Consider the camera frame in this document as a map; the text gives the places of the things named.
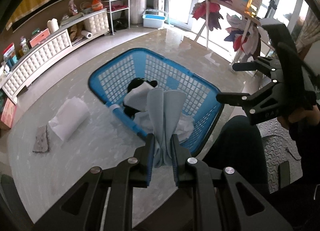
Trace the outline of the right hand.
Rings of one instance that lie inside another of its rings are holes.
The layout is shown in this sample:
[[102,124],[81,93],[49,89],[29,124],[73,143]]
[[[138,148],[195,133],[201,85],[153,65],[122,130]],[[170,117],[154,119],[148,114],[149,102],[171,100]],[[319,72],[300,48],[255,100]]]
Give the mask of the right hand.
[[319,108],[313,106],[312,110],[299,108],[288,116],[280,116],[277,121],[289,133],[299,134],[307,131],[319,130]]

